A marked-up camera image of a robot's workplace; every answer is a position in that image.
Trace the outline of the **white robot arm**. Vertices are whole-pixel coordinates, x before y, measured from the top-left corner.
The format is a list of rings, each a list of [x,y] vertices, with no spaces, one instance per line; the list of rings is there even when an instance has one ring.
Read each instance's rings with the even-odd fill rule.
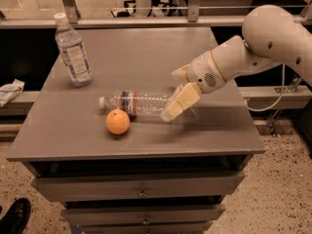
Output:
[[[257,7],[246,15],[240,36],[172,73],[185,84],[175,89],[161,117],[170,122],[195,104],[200,95],[210,94],[236,77],[260,73],[280,63],[312,85],[312,33],[278,6]]]

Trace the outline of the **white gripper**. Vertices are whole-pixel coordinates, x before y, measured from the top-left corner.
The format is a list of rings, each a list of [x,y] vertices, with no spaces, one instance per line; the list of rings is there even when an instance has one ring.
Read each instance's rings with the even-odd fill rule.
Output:
[[[187,84],[179,85],[175,89],[161,112],[161,118],[166,122],[173,121],[195,104],[200,99],[201,93],[210,94],[226,85],[226,80],[220,74],[211,51],[174,70],[172,77]]]

